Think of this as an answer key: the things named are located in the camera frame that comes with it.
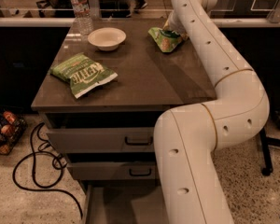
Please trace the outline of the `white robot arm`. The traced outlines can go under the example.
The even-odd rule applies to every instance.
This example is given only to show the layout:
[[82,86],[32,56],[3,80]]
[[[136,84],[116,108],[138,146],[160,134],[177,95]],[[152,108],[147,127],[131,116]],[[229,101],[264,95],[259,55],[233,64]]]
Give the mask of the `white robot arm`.
[[211,153],[264,127],[269,99],[258,75],[208,16],[217,0],[171,0],[171,29],[189,36],[216,99],[164,112],[154,149],[169,224],[234,224]]

